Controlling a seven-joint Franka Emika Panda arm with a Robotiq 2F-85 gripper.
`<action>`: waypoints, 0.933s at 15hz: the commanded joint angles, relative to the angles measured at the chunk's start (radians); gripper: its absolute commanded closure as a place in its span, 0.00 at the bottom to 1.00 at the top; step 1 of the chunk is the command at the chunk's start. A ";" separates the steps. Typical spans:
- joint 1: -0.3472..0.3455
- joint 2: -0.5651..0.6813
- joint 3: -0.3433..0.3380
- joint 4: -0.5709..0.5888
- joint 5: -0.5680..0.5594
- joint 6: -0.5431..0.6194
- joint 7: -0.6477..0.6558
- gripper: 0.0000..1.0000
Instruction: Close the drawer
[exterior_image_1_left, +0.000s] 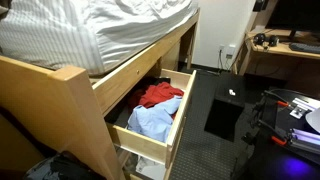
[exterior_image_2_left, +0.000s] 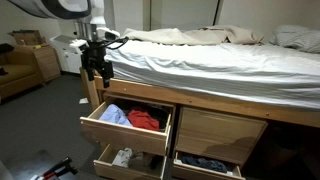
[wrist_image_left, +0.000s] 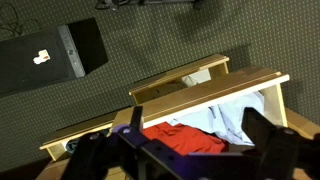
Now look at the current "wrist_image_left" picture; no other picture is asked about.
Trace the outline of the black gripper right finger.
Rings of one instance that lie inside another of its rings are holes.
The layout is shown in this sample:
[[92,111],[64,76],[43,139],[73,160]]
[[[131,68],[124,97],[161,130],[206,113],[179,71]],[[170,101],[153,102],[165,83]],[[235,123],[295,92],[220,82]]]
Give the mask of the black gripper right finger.
[[256,147],[266,147],[271,134],[277,130],[268,119],[254,108],[245,108],[241,128]]

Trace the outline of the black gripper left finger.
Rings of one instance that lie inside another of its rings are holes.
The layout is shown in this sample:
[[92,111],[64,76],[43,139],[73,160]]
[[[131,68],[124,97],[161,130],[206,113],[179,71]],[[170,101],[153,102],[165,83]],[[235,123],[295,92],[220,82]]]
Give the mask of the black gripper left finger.
[[136,106],[133,109],[133,113],[131,116],[130,127],[136,131],[141,132],[143,130],[143,107]]

